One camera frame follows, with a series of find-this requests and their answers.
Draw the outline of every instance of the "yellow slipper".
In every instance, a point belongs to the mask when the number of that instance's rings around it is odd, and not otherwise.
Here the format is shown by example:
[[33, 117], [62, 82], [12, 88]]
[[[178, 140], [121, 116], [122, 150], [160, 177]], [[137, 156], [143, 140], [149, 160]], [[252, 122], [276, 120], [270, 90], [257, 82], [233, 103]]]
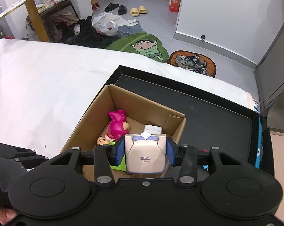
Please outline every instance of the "yellow slipper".
[[144, 6], [139, 7], [139, 13], [147, 13], [147, 10]]
[[139, 15], [140, 15], [140, 14], [139, 14], [139, 10], [138, 10], [136, 7], [131, 8], [131, 9], [130, 9], [130, 15], [131, 15], [131, 16], [139, 16]]

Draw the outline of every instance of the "small doll head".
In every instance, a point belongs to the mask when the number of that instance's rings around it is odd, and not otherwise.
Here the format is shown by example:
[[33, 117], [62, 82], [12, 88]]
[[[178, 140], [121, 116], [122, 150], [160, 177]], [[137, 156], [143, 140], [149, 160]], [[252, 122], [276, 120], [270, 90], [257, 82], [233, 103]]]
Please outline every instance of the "small doll head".
[[104, 144], [109, 144], [109, 141], [103, 137], [99, 137], [97, 139], [97, 145], [104, 145]]

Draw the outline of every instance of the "gray floor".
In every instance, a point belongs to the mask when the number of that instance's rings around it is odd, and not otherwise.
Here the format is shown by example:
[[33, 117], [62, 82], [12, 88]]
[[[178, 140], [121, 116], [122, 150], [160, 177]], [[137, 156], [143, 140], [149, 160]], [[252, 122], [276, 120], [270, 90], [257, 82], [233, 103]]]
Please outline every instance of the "gray floor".
[[[228, 82], [234, 86], [240, 87], [249, 92], [252, 97], [259, 102], [259, 95], [255, 81], [254, 71], [244, 65], [229, 59], [225, 56], [217, 54], [207, 49], [203, 49], [192, 44], [173, 39], [176, 32], [176, 19], [178, 13], [169, 11], [169, 1], [166, 0], [98, 0], [101, 9], [96, 11], [94, 15], [104, 12], [104, 8], [109, 3], [118, 3], [125, 5], [128, 13], [122, 15], [125, 19], [137, 18], [141, 27], [146, 33], [153, 34], [163, 43], [163, 47], [168, 51], [169, 55], [177, 50], [186, 50], [194, 53], [204, 54], [211, 58], [216, 64], [216, 77], [222, 81]], [[141, 14], [132, 17], [129, 14], [131, 8], [145, 6], [148, 10], [147, 14]], [[118, 14], [118, 9], [111, 11]]]

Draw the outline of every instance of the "green leaf rug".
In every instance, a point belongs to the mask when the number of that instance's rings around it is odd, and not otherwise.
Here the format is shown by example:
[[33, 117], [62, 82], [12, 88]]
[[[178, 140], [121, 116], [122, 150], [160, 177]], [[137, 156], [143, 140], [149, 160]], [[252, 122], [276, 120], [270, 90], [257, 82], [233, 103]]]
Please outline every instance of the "green leaf rug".
[[162, 42], [152, 34], [136, 33], [116, 40], [106, 49], [138, 53], [158, 62], [166, 63], [169, 56]]

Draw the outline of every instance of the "pink stuffed toy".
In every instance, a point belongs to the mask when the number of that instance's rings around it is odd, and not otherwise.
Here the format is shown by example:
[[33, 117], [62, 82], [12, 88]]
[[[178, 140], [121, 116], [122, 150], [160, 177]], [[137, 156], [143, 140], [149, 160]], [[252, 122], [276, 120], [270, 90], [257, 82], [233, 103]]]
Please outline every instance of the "pink stuffed toy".
[[117, 141], [122, 135], [129, 133], [129, 124], [125, 122], [126, 116], [124, 110], [110, 111], [108, 115], [111, 118], [108, 130], [114, 136], [115, 141]]

